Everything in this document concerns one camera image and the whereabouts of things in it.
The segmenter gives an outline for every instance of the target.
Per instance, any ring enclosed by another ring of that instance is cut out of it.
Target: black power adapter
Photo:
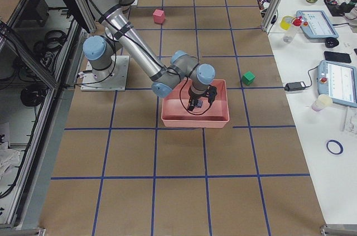
[[[287,83],[284,87],[285,91],[298,91],[304,90],[307,86],[303,81],[296,81],[294,83]]]

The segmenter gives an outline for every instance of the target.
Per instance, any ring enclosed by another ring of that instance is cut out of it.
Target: tablet
[[[311,39],[339,37],[323,10],[299,10],[296,16],[302,16],[308,22],[307,26],[301,25],[301,29]]]
[[[339,62],[322,60],[317,67],[317,90],[337,104],[357,108],[357,69]]]

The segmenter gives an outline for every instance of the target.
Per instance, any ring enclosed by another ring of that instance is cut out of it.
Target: black smartphone
[[[343,62],[343,63],[351,63],[351,57],[346,53],[338,53],[338,52],[324,52],[325,60],[334,61],[334,62]]]

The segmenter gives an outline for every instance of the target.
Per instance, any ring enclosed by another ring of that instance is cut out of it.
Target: black round object
[[[325,46],[327,48],[334,48],[335,46],[339,45],[340,42],[336,38],[328,37],[325,41]]]
[[[40,105],[46,96],[46,90],[38,84],[31,84],[22,89],[20,99],[23,105],[35,107]]]

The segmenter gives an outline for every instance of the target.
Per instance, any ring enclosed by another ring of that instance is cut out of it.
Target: green cube
[[[249,85],[251,84],[255,79],[255,75],[253,73],[251,73],[250,71],[246,72],[245,74],[243,74],[242,76],[242,82],[245,85]]]

